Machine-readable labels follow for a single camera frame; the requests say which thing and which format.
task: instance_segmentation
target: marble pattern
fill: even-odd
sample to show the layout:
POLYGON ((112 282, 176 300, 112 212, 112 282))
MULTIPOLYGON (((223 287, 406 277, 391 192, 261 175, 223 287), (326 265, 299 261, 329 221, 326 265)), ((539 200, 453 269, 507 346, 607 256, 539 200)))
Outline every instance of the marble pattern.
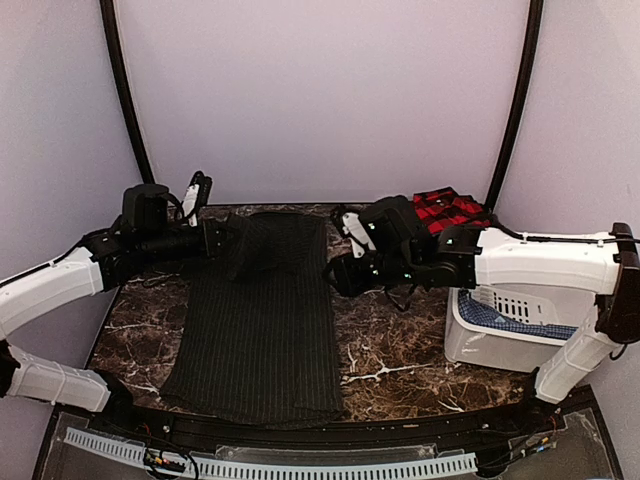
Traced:
MULTIPOLYGON (((303 211, 327 218, 329 258, 350 250, 330 225, 333 205, 207 207, 206 218, 228 213, 303 211)), ((136 405, 183 411, 159 389, 169 376, 187 314, 189 281, 175 269, 154 270, 123 287, 106 321, 91 368, 115 373, 136 405)), ((447 290, 419 288, 409 311, 399 312, 381 291, 355 299, 332 298, 343 421, 411 419, 517 402, 525 375, 450 363, 444 357, 447 290)))

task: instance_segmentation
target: clothes in basket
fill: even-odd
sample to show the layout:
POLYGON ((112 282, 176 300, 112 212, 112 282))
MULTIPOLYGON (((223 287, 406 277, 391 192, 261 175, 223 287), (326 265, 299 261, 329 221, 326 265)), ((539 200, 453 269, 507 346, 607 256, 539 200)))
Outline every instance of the clothes in basket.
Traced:
POLYGON ((468 290, 458 292, 458 310, 468 323, 524 335, 568 340, 577 330, 567 325, 528 325, 503 316, 496 309, 474 300, 468 290))

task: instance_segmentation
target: robotic arm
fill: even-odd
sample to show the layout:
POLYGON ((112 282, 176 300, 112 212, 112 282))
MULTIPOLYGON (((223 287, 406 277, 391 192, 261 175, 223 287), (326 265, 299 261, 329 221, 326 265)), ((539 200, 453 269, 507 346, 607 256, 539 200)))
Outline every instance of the robotic arm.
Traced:
POLYGON ((102 411, 111 395, 109 379, 30 355, 7 337, 43 313, 123 285, 153 263, 219 256, 233 234, 215 220, 197 219, 211 187, 211 178, 197 172, 182 203, 162 185, 130 188, 111 228, 89 233, 61 257, 0 282, 0 397, 102 411), (169 204, 176 207, 173 221, 169 204))
POLYGON ((336 211, 332 220, 354 244, 353 255, 334 258, 325 270, 327 281, 344 296, 399 284, 427 289, 529 284, 593 292, 597 320, 584 322, 533 372, 533 396, 547 404, 562 401, 612 351, 640 340, 638 241, 624 223, 615 223, 610 233, 539 236, 494 221, 495 227, 452 226, 434 237, 401 196, 379 200, 359 214, 336 211), (365 249, 368 244, 375 249, 365 249))

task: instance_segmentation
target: white wall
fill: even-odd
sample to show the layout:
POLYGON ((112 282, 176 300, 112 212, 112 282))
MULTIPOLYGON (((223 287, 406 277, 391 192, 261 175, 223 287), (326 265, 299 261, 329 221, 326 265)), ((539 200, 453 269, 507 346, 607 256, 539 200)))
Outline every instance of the white wall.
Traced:
POLYGON ((211 201, 484 199, 527 0, 118 2, 158 181, 211 201))
MULTIPOLYGON (((520 135, 497 212, 512 228, 640 236, 640 4, 545 2, 520 135)), ((591 376, 625 478, 640 478, 640 346, 591 376)))
MULTIPOLYGON (((139 182, 97 1, 5 0, 0 15, 0 278, 111 224, 139 182)), ((67 305, 9 342, 83 366, 111 299, 67 305)), ((51 408, 0 400, 0 479, 31 478, 51 408)))

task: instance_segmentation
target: black pole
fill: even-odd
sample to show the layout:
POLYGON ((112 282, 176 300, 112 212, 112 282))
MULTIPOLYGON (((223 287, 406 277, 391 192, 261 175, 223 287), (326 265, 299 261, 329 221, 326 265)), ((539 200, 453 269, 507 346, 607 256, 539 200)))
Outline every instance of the black pole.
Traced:
POLYGON ((120 98, 120 107, 122 108, 124 122, 129 132, 129 141, 133 148, 133 154, 136 157, 138 170, 144 183, 155 183, 149 157, 144 148, 140 125, 138 125, 138 117, 136 116, 136 110, 133 106, 127 71, 122 57, 122 47, 120 45, 118 22, 116 21, 113 0, 100 0, 100 10, 102 11, 102 23, 104 25, 104 35, 107 39, 113 78, 116 82, 116 89, 118 90, 118 97, 120 98))
POLYGON ((511 103, 511 111, 507 120, 507 128, 502 139, 500 154, 496 168, 493 172, 487 199, 484 202, 485 207, 493 210, 500 195, 500 189, 504 183, 509 168, 509 161, 513 153, 513 146, 516 143, 520 120, 524 110, 524 102, 527 99, 527 90, 529 89, 529 81, 531 80, 531 72, 533 70, 533 61, 536 56, 536 47, 538 45, 538 34, 540 33, 540 20, 542 18, 542 6, 544 0, 531 0, 529 3, 529 19, 527 20, 527 31, 524 36, 524 46, 522 47, 522 58, 520 59, 520 70, 518 71, 518 79, 516 80, 516 89, 513 93, 513 101, 511 103))

